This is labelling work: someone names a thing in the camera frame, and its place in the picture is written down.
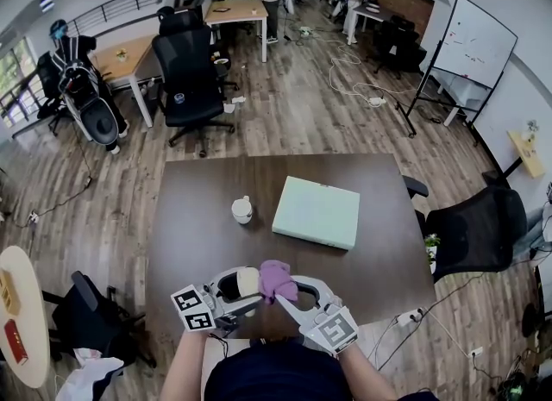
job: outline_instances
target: wooden floor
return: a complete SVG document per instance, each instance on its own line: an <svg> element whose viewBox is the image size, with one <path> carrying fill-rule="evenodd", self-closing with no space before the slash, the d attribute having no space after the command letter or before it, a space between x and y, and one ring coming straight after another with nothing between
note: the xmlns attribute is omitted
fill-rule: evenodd
<svg viewBox="0 0 552 401"><path fill-rule="evenodd" d="M423 212L438 209L471 197L485 185L481 173L492 167L481 147L461 122L449 128L412 115L418 136L411 140L398 112L388 104L370 108L359 96L347 96L329 86L331 58L343 56L337 47L345 36L326 18L328 6L307 0L298 9L300 18L287 22L287 33L298 38L297 29L318 27L320 39L286 42L280 30L280 43L269 46L268 62L260 63L260 44L239 31L230 44L233 65L230 79L241 86L246 102L236 110L238 129L234 135L209 132L209 157L235 157L269 154L391 153L403 174L422 180L430 188L427 199L415 198ZM358 34L352 49L362 58L369 34ZM404 75L396 80L389 72L373 74L373 61L361 65L338 62L332 71L334 85L351 91L357 82L377 84L393 91L405 103L411 99L420 77ZM380 91L359 86L367 97ZM436 92L431 89L430 95ZM145 307L147 244L154 219L156 200L165 162L198 157L195 136L185 137L175 148L166 140L174 133L158 114L154 126L146 129L140 111L128 92L117 98L130 122L129 137L117 156L103 147L83 142L86 159L95 179L82 195L48 213L31 229L19 229L8 221L0 226L1 248L17 244L30 252L44 290L64 294L71 286L70 276L80 270L100 290L115 286L119 303L130 311ZM425 107L426 116L444 117L438 107ZM41 125L0 148L3 207L15 210L14 218L24 224L31 210L42 212L81 191L88 174L79 152L76 135L69 124L55 138ZM437 296L466 283L474 274L457 274L441 280ZM533 298L534 284L526 265L514 266L500 274L486 274L433 309L432 313L448 328L462 347L471 351L483 347L477 360L490 374L507 373L517 354L525 349L520 333L524 306ZM370 298L369 295L359 298ZM389 321L362 329L362 347L369 353ZM381 365L405 338L409 328L395 327L379 346ZM142 363L125 369L125 374L106 392L106 400L157 399L173 354L173 345L156 343L159 366L155 371ZM64 359L53 366L66 377L76 361ZM3 387L7 399L54 400L54 372L39 390L30 390L4 366ZM385 366L400 394L429 387L441 400L489 399L491 381L473 370L468 360L445 335L435 319L427 316L420 329Z"/></svg>

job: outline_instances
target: whiteboard stand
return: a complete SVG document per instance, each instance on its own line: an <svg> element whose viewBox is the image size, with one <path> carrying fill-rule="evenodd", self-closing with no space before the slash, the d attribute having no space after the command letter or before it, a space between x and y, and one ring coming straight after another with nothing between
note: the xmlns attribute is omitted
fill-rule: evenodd
<svg viewBox="0 0 552 401"><path fill-rule="evenodd" d="M456 0L448 19L448 26L437 44L437 49L417 88L410 108L405 111L397 102L396 110L402 113L411 131L408 137L413 139L417 134L410 114L418 100L474 112L474 119L467 124L473 130L475 120L502 79L506 64L517 42L518 37L510 29L481 7L469 0ZM433 69L470 80L490 91L478 110L426 97L423 89Z"/></svg>
<svg viewBox="0 0 552 401"><path fill-rule="evenodd" d="M412 103L411 103L411 106L409 107L409 109L407 111L405 111L405 109L403 109L403 106L399 102L397 102L397 105L395 106L395 110L398 110L402 113L403 117L406 120L406 123L408 124L408 126L411 130L411 132L408 134L408 137L410 137L411 139L414 139L414 136L417 134L417 132L416 132L416 129L414 128L414 125L412 124L412 121L409 118L409 116L411 115L412 110L414 110L414 108L416 107L416 102L418 100L426 101L426 102L430 102L430 103L438 103L439 105L446 105L448 107L474 112L475 113L474 119L472 119L467 124L467 126L470 129L473 129L475 120L479 117L479 115L481 114L481 111L483 111L483 109L485 108L487 102L489 101L492 94L494 93L494 90L496 89L497 85L499 84L500 80L502 79L502 75L504 74L504 70L503 70L500 73L500 76L497 79L497 82L491 88L491 90L489 91L489 94L486 96L485 100L483 101L483 103L481 104L481 106L478 110L468 108L468 107L462 107L462 106L460 106L456 103L443 102L443 101L440 101L440 100L435 100L435 99L432 99L430 97L423 96L423 89L425 88L425 85L427 84L428 79L430 78L431 70L433 70L433 68L435 68L435 62L437 60L439 52L441 51L441 45L442 45L442 41L439 41L439 44L437 45L437 50L435 51L435 54L433 55L433 58L431 58L430 66L428 67L427 71L423 75L422 83L418 86L417 91L416 91L416 96L412 100Z"/></svg>

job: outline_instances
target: round wooden table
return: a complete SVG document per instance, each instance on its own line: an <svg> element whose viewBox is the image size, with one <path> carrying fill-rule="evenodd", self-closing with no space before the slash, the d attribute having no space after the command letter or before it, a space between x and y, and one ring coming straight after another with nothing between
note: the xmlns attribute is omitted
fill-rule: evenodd
<svg viewBox="0 0 552 401"><path fill-rule="evenodd" d="M8 271L16 288L21 309L17 316L0 301L0 348L11 370L25 385L37 388L46 381L50 367L50 341L44 300L33 265L20 247L10 246L0 254L0 268ZM9 319L16 321L28 360L17 364L3 329Z"/></svg>

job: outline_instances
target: window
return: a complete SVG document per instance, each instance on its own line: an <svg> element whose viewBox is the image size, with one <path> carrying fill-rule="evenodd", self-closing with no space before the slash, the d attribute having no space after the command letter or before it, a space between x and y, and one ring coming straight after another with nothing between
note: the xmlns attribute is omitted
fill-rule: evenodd
<svg viewBox="0 0 552 401"><path fill-rule="evenodd" d="M36 69L26 40L21 40L0 59L0 116L11 128L36 112L44 101L44 90L38 76L34 76L28 88L8 108L19 92L19 84Z"/></svg>

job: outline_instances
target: wooden desk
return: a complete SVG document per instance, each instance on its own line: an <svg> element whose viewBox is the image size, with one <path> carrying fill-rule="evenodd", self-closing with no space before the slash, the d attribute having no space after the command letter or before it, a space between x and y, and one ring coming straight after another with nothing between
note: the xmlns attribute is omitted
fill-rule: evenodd
<svg viewBox="0 0 552 401"><path fill-rule="evenodd" d="M0 348L9 368L25 385L41 387L50 368L50 341L44 300L35 270L27 254L17 246L10 246L0 254L0 267L11 274L21 309L17 316L8 314L0 302ZM8 344L3 326L16 321L17 330L28 355L28 361L17 364Z"/></svg>
<svg viewBox="0 0 552 401"><path fill-rule="evenodd" d="M391 17L394 15L398 15L398 13L392 10L386 9L385 7L379 7L379 13L373 13L371 11L368 11L365 5L361 5L356 9L353 9L353 18L351 19L352 27L349 26L349 29L348 29L347 43L349 45L352 44L354 30L356 28L356 22L359 16L364 16L364 22L362 23L362 32L364 32L366 30L366 19L370 18L370 19L374 19L377 22L383 22L383 21L390 21Z"/></svg>
<svg viewBox="0 0 552 401"><path fill-rule="evenodd" d="M215 9L230 10L221 13L215 12ZM261 21L261 58L263 62L267 62L267 16L267 10L261 0L218 1L210 5L205 17L205 23L213 26L226 22ZM220 32L217 32L217 37L220 39Z"/></svg>
<svg viewBox="0 0 552 401"><path fill-rule="evenodd" d="M361 194L356 246L343 251L272 232L288 175ZM233 201L248 195L254 217L240 225ZM190 160L166 164L147 268L147 328L178 340L184 329L170 295L234 266L282 260L293 274L324 280L358 324L436 299L422 233L390 154L331 154ZM259 307L235 335L297 335L275 304Z"/></svg>
<svg viewBox="0 0 552 401"><path fill-rule="evenodd" d="M140 107L140 111L144 116L144 121L149 127L154 125L152 117L147 109L144 97L140 92L138 81L136 79L136 71L141 62L146 57L147 53L152 47L152 39L154 34L143 36L141 38L134 39L132 41L123 42L116 46L105 48L104 50L94 53L92 57L92 63L102 73L103 79L106 82L114 81L117 79L127 79L132 92L135 95L136 102ZM127 50L127 60L121 62L116 54L121 48Z"/></svg>
<svg viewBox="0 0 552 401"><path fill-rule="evenodd" d="M532 178L536 179L543 176L546 170L538 158L534 144L524 141L518 131L508 131L508 137L510 137L519 157L500 175L496 172L484 172L483 179L486 183L488 185L503 184L522 163Z"/></svg>

